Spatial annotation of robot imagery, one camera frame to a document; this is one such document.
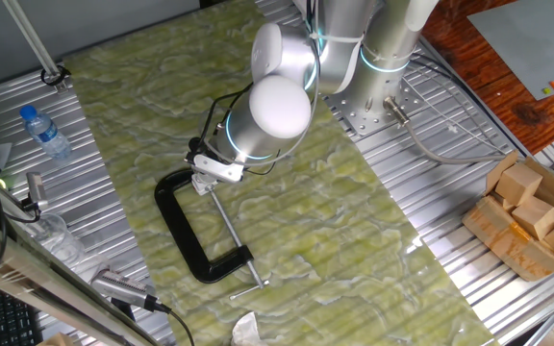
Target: white plastic piece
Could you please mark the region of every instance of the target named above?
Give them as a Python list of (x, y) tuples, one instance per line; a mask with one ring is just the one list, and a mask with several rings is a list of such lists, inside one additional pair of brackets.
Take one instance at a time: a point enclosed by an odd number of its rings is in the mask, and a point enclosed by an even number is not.
[(307, 15), (307, 0), (292, 0), (292, 2), (303, 16)]
[(354, 47), (352, 50), (352, 56), (350, 57), (350, 62), (347, 65), (347, 70), (345, 70), (345, 76), (343, 76), (343, 81), (341, 81), (341, 85), (335, 91), (335, 93), (340, 93), (344, 91), (347, 86), (350, 85), (350, 82), (352, 82), (352, 78), (354, 77), (354, 71), (356, 71), (356, 62), (358, 62), (358, 52), (361, 50), (361, 43), (358, 42), (358, 44)]
[(305, 89), (281, 76), (268, 76), (254, 85), (249, 110), (264, 132), (282, 139), (301, 135), (312, 118)]
[(422, 30), (429, 15), (440, 0), (410, 0), (410, 6), (405, 12), (405, 25), (413, 32)]
[(254, 39), (251, 49), (251, 76), (258, 83), (281, 64), (283, 46), (281, 29), (275, 23), (263, 25)]
[(196, 155), (193, 157), (194, 170), (218, 178), (222, 182), (240, 182), (243, 168), (244, 167), (240, 164), (223, 164), (204, 155)]
[(324, 39), (324, 40), (331, 40), (331, 41), (340, 42), (340, 43), (360, 43), (365, 38), (365, 36), (361, 36), (361, 37), (332, 37), (332, 36), (328, 36), (328, 35), (320, 35), (318, 33), (311, 33), (311, 34), (309, 34), (309, 37), (313, 38), (313, 39), (321, 38), (321, 39)]

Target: metal bracket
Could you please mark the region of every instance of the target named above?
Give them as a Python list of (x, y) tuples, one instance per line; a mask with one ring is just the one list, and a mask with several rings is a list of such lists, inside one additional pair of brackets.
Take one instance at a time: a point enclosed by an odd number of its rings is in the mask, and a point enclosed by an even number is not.
[[(424, 104), (424, 101), (420, 100), (420, 97), (414, 90), (403, 85), (401, 87), (401, 95), (397, 97), (397, 101), (401, 110), (407, 113), (412, 113), (422, 108)], [(390, 111), (371, 113), (363, 109), (355, 110), (348, 103), (348, 100), (343, 98), (342, 94), (329, 96), (325, 99), (325, 102), (331, 111), (333, 111), (333, 114), (336, 116), (340, 115), (349, 128), (359, 136), (371, 135), (396, 120), (395, 114), (392, 114)], [(381, 103), (384, 100), (373, 100), (373, 102)]]
[(193, 169), (218, 178), (228, 183), (238, 183), (242, 178), (243, 166), (240, 164), (223, 164), (205, 155), (193, 157)]

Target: water bottle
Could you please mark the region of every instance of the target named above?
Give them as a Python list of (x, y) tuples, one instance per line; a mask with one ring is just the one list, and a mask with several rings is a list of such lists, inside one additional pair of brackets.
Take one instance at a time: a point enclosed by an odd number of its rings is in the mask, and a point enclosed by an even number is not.
[(65, 221), (57, 214), (44, 213), (39, 221), (30, 226), (29, 234), (44, 249), (70, 268), (81, 279), (89, 282), (109, 260), (99, 253), (85, 253), (83, 243), (67, 229)]
[(46, 155), (53, 159), (65, 159), (72, 152), (67, 138), (59, 132), (51, 118), (38, 113), (33, 106), (20, 109), (20, 116), (25, 120), (25, 130), (39, 143)]

